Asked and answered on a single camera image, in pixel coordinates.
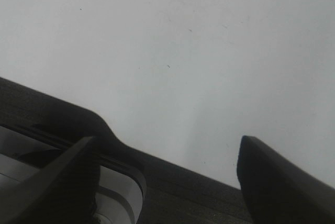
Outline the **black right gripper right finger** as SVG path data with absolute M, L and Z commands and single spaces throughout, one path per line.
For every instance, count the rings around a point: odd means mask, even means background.
M 237 177 L 254 223 L 334 223 L 334 188 L 256 137 L 241 139 Z

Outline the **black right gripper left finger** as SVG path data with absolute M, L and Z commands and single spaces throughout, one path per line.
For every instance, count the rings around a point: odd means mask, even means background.
M 94 137 L 84 137 L 32 177 L 1 193 L 1 223 L 94 223 L 101 176 Z

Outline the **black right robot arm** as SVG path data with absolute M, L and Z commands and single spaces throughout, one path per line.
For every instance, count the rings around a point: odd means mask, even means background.
M 1 79 L 1 223 L 334 223 L 334 188 L 256 137 L 237 177 L 137 151 L 96 113 Z

